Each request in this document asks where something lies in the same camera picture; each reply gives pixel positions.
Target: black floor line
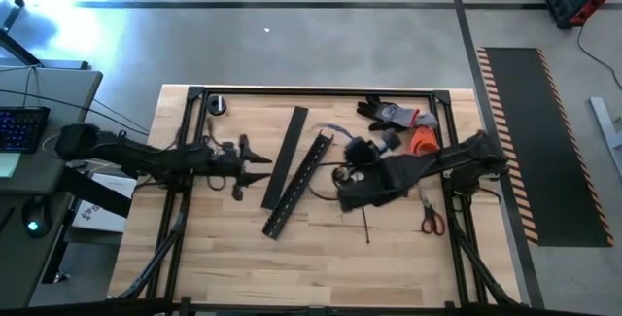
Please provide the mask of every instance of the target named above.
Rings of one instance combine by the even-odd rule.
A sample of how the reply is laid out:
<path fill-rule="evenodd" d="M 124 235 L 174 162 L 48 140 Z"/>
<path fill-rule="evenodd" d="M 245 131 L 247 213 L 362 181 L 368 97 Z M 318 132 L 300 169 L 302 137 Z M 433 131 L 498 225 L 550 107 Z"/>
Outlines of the black floor line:
<path fill-rule="evenodd" d="M 450 10 L 452 2 L 356 1 L 132 1 L 77 0 L 84 9 L 387 9 Z M 546 10 L 544 3 L 463 3 L 466 10 Z M 622 3 L 603 4 L 601 10 L 622 10 Z"/>
<path fill-rule="evenodd" d="M 484 124 L 489 132 L 497 132 L 491 112 L 492 109 L 490 108 L 490 103 L 486 96 L 484 80 L 479 71 L 479 63 L 477 62 L 477 56 L 475 55 L 475 46 L 473 45 L 473 39 L 468 27 L 465 4 L 463 3 L 463 0 L 454 0 L 454 3 L 456 4 L 456 16 L 458 17 L 458 24 L 460 25 L 460 31 L 465 43 L 468 65 L 470 67 L 473 81 L 475 82 L 475 92 L 477 93 L 477 99 L 481 106 Z M 501 187 L 503 193 L 512 194 L 510 183 L 506 176 L 501 180 Z M 544 308 L 542 293 L 537 282 L 536 268 L 534 267 L 534 261 L 532 260 L 532 255 L 529 251 L 525 233 L 523 232 L 523 225 L 518 214 L 518 206 L 516 205 L 513 195 L 505 195 L 504 198 L 507 206 L 507 212 L 509 214 L 510 226 L 512 227 L 512 233 L 514 235 L 514 240 L 516 241 L 516 251 L 523 269 L 525 286 L 527 294 L 529 295 L 530 304 L 532 307 Z"/>

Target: gray desk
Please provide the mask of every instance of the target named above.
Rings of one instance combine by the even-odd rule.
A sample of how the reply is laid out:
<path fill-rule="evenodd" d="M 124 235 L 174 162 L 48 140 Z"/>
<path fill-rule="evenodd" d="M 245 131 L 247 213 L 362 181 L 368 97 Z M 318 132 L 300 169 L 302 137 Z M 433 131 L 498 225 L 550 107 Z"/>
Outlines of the gray desk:
<path fill-rule="evenodd" d="M 0 66 L 0 71 L 12 67 Z M 30 76 L 29 93 L 56 98 L 86 108 L 99 87 L 102 74 L 95 71 L 58 70 L 37 68 L 39 82 Z M 24 91 L 28 69 L 0 72 L 0 88 Z M 0 92 L 0 105 L 21 105 L 23 96 Z M 51 109 L 44 138 L 56 134 L 68 123 L 82 122 L 86 111 L 54 102 L 28 97 L 26 105 L 47 106 Z M 16 173 L 11 179 L 0 180 L 0 216 L 14 207 L 15 212 L 0 232 L 0 309 L 27 306 L 30 302 L 56 240 L 71 195 L 54 194 L 51 199 L 54 225 L 43 238 L 32 239 L 21 225 L 21 207 L 34 193 L 52 193 L 63 167 L 63 162 L 39 151 L 22 155 Z"/>

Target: wooden table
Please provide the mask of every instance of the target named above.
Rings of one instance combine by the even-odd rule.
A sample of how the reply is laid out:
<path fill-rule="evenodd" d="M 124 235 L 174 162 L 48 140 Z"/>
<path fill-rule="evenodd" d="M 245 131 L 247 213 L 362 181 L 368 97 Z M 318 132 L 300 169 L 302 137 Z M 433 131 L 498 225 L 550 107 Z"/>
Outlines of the wooden table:
<path fill-rule="evenodd" d="M 162 88 L 150 144 L 165 147 L 171 143 L 181 122 L 187 90 L 188 86 Z M 450 93 L 463 141 L 482 127 L 480 116 L 472 90 L 451 89 Z M 337 123 L 364 138 L 378 137 L 367 131 L 369 120 L 356 114 L 358 97 L 225 95 L 225 101 L 227 114 L 214 118 L 215 137 L 220 142 L 236 141 L 239 134 L 246 133 L 253 151 L 273 160 L 294 106 L 309 109 L 290 176 L 319 132 L 317 123 Z M 402 107 L 429 109 L 425 99 L 391 101 Z M 402 133 L 404 140 L 410 136 L 410 132 Z M 343 136 L 335 135 L 324 161 L 342 160 L 346 143 Z M 249 171 L 271 171 L 272 166 L 257 164 Z M 328 167 L 320 168 L 311 187 L 334 195 L 329 174 Z M 442 307 L 446 300 L 458 303 L 449 235 L 421 233 L 423 207 L 417 191 L 390 205 L 365 209 L 371 240 L 367 245 L 361 211 L 343 214 L 337 203 L 309 192 L 274 241 L 261 233 L 269 215 L 260 207 L 267 179 L 246 189 L 241 202 L 230 197 L 231 181 L 221 192 L 210 190 L 203 179 L 194 183 L 175 299 L 188 296 L 193 303 L 257 306 Z M 421 186 L 445 217 L 439 177 L 424 179 Z M 143 188 L 134 195 L 110 295 L 125 290 L 152 256 L 164 194 L 157 188 Z M 479 193 L 471 211 L 482 260 L 507 293 L 519 300 L 498 200 Z M 466 257 L 464 260 L 469 295 L 474 300 L 471 268 Z M 167 270 L 168 262 L 164 262 L 160 296 Z"/>

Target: hazard stripe tape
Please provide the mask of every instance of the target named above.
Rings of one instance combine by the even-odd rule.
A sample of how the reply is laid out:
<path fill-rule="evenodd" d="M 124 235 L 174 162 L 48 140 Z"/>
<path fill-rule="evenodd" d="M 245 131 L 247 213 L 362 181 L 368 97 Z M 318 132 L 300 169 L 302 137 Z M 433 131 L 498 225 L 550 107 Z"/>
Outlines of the hazard stripe tape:
<path fill-rule="evenodd" d="M 546 78 L 547 78 L 547 80 L 549 82 L 549 86 L 551 87 L 551 91 L 553 93 L 553 97 L 555 99 L 555 102 L 557 102 L 557 107 L 559 109 L 560 115 L 562 116 L 562 119 L 564 120 L 564 126 L 566 127 L 566 131 L 568 133 L 570 141 L 572 142 L 572 147 L 574 148 L 574 152 L 575 152 L 576 157 L 577 157 L 577 159 L 579 161 L 579 165 L 581 166 L 581 170 L 583 171 L 583 176 L 585 178 L 588 190 L 589 190 L 590 195 L 592 197 L 592 200 L 594 202 L 594 207 L 596 208 L 597 212 L 599 213 L 599 219 L 601 220 L 601 224 L 603 226 L 603 230 L 605 231 L 605 234 L 607 236 L 607 238 L 606 238 L 607 243 L 609 245 L 613 246 L 613 235 L 611 234 L 611 231 L 609 229 L 609 225 L 606 222 L 605 213 L 604 213 L 603 207 L 599 203 L 599 198 L 598 198 L 596 189 L 592 185 L 592 179 L 590 177 L 587 165 L 585 164 L 585 162 L 583 160 L 583 156 L 581 155 L 581 152 L 580 152 L 580 150 L 578 148 L 578 145 L 577 145 L 577 142 L 576 142 L 576 138 L 574 138 L 574 134 L 572 132 L 572 128 L 570 127 L 570 122 L 569 122 L 568 115 L 566 114 L 566 110 L 564 108 L 564 105 L 562 104 L 562 99 L 559 96 L 559 92 L 557 91 L 557 86 L 555 84 L 555 81 L 553 80 L 553 77 L 552 77 L 552 74 L 551 74 L 551 70 L 550 70 L 548 64 L 546 63 L 546 59 L 544 58 L 543 52 L 541 50 L 537 50 L 537 53 L 538 53 L 538 55 L 540 57 L 540 63 L 542 64 L 542 68 L 543 68 L 544 74 L 546 75 Z"/>
<path fill-rule="evenodd" d="M 527 191 L 525 190 L 525 184 L 520 171 L 520 165 L 516 154 L 514 153 L 514 146 L 512 145 L 511 128 L 507 125 L 505 120 L 505 113 L 503 112 L 503 103 L 499 97 L 499 91 L 497 90 L 497 83 L 495 82 L 495 74 L 493 68 L 490 65 L 488 54 L 483 48 L 477 49 L 477 57 L 479 59 L 479 65 L 481 67 L 481 74 L 484 78 L 484 85 L 488 95 L 488 101 L 493 112 L 493 119 L 495 120 L 495 127 L 497 129 L 497 135 L 501 141 L 501 148 L 503 154 L 507 157 L 507 166 L 509 172 L 510 185 L 514 194 L 514 199 L 518 207 L 518 212 L 521 216 L 521 223 L 525 232 L 525 238 L 530 243 L 538 244 L 538 236 L 536 230 L 536 222 L 534 221 L 534 215 L 532 213 L 531 206 L 528 201 Z"/>

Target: computer mouse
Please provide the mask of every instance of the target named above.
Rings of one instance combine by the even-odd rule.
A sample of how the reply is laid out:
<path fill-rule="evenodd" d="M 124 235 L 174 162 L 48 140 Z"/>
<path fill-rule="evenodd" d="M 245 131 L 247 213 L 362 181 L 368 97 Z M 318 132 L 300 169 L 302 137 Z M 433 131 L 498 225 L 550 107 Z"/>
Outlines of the computer mouse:
<path fill-rule="evenodd" d="M 52 228 L 50 199 L 46 196 L 34 196 L 21 208 L 21 222 L 26 233 L 32 238 L 44 237 Z"/>

